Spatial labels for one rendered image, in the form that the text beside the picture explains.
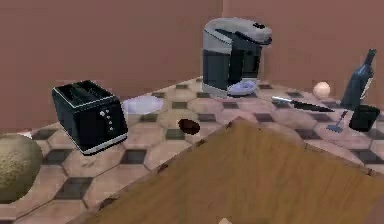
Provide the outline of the dark red bowl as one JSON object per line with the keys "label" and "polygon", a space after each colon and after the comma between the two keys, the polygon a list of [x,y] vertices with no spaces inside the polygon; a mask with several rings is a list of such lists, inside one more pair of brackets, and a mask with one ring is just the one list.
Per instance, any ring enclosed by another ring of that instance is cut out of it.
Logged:
{"label": "dark red bowl", "polygon": [[180,119],[178,121],[178,126],[183,133],[189,135],[195,135],[200,131],[200,125],[190,119]]}

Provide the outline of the dark blue wine bottle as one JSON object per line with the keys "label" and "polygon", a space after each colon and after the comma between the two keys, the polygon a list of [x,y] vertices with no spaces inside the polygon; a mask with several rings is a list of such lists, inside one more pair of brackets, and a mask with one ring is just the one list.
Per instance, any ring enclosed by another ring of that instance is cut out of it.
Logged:
{"label": "dark blue wine bottle", "polygon": [[364,63],[352,73],[340,102],[340,106],[344,109],[354,110],[365,98],[373,80],[372,62],[376,52],[376,49],[369,49]]}

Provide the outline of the pale blue plate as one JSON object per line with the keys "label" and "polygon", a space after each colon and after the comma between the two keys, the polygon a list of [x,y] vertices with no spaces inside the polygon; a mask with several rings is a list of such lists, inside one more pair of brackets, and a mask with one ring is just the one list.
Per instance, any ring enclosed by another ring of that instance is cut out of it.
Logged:
{"label": "pale blue plate", "polygon": [[122,103],[122,109],[128,114],[145,115],[160,110],[163,106],[163,100],[155,96],[142,95],[125,100]]}

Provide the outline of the black toaster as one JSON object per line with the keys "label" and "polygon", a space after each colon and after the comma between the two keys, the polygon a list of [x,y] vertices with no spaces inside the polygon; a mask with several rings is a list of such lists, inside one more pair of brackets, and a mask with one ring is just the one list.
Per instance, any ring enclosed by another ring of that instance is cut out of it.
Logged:
{"label": "black toaster", "polygon": [[94,155],[128,137],[117,96],[91,80],[52,89],[59,123],[85,156]]}

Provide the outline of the brown round potato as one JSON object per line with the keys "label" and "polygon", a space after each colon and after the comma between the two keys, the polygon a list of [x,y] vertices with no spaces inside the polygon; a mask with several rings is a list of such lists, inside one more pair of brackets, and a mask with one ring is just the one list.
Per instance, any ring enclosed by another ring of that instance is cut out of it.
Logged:
{"label": "brown round potato", "polygon": [[24,197],[40,171],[42,150],[31,138],[19,134],[0,136],[0,204]]}

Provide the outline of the black cup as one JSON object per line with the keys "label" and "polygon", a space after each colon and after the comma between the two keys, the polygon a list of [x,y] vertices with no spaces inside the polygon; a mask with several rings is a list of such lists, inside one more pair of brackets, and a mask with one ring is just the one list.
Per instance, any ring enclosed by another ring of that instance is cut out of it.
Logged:
{"label": "black cup", "polygon": [[359,105],[354,110],[349,127],[358,132],[369,132],[379,114],[380,110],[374,106]]}

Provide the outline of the black handled kitchen knife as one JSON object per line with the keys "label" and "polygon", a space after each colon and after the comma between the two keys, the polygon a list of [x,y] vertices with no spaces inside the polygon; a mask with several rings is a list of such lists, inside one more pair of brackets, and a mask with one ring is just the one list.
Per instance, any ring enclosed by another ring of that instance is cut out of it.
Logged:
{"label": "black handled kitchen knife", "polygon": [[271,99],[273,101],[278,101],[281,103],[289,103],[296,109],[318,111],[318,112],[335,112],[334,110],[327,108],[327,107],[314,105],[314,104],[310,104],[310,103],[305,103],[305,102],[301,102],[301,101],[296,101],[293,99],[287,99],[287,98],[278,97],[278,96],[272,96]]}

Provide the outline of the grey black coffee machine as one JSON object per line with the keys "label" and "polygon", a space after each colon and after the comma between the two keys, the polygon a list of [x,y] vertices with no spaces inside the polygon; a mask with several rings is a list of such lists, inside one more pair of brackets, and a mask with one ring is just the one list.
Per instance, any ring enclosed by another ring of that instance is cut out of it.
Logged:
{"label": "grey black coffee machine", "polygon": [[243,80],[258,81],[262,48],[272,43],[272,29],[238,17],[209,21],[203,29],[202,90],[225,98]]}

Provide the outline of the pale blue mug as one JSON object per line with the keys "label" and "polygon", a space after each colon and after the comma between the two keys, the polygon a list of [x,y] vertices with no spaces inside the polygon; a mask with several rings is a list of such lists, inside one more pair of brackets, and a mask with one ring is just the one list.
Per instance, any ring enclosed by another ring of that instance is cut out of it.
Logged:
{"label": "pale blue mug", "polygon": [[245,96],[253,93],[257,85],[252,80],[243,80],[228,88],[228,94],[233,96]]}

